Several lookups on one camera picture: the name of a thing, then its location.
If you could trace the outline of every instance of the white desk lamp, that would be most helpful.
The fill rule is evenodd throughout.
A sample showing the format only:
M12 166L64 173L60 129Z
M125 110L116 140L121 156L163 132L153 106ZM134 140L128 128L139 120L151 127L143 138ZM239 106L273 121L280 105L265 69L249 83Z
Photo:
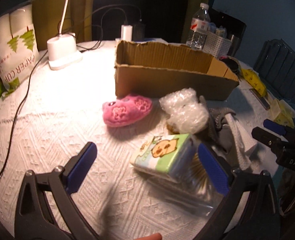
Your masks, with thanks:
M75 33L62 34L68 1L65 0L59 35L47 41L49 65L52 70L62 69L83 58L82 53L76 48Z

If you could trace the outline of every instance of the plastic water bottle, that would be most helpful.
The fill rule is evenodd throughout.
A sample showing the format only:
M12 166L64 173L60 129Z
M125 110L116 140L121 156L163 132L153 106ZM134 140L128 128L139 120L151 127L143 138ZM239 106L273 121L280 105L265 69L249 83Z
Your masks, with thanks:
M200 4L200 9L193 15L191 28L186 45L190 48L201 50L206 40L206 31L211 22L209 16L209 5Z

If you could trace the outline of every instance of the perforated basket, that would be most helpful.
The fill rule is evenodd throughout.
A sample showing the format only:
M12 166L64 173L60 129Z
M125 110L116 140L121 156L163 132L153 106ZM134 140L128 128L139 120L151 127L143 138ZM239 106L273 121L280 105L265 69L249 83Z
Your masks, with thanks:
M212 32L206 32L206 34L207 37L202 51L209 53L216 58L226 56L229 52L232 42Z

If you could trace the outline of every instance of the table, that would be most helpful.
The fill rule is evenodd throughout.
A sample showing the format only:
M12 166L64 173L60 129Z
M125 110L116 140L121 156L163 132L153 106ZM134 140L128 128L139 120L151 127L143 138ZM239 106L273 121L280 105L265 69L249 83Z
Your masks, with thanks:
M129 165L132 152L147 138L167 133L157 100L152 113L137 124L109 129L103 123L102 104L115 100L115 45L115 41L104 41L99 49L85 52L80 63L59 71L51 71L46 64L32 76L0 182L0 221L10 233L14 232L16 201L25 171L49 172L65 165L87 141L97 144L98 157L73 200L99 234L129 240L160 232L164 239L192 239L208 220L206 212L191 214L155 197L153 186ZM253 127L262 126L268 113L248 88L246 82L241 82L227 101L209 102L209 106L233 108L251 132ZM0 99L0 170L14 114L26 89L27 81L12 95ZM273 175L278 167L275 159L267 147L260 145L252 168L256 172L267 169ZM67 230L53 198L50 194L48 197L58 224Z

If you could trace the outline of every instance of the pink stuffed animal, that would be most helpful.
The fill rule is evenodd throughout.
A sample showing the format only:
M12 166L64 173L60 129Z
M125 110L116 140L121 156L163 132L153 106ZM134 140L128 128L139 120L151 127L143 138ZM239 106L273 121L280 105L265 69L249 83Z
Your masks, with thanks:
M103 104L103 121L110 127L121 127L146 117L152 110L152 101L139 95L128 95L121 100Z

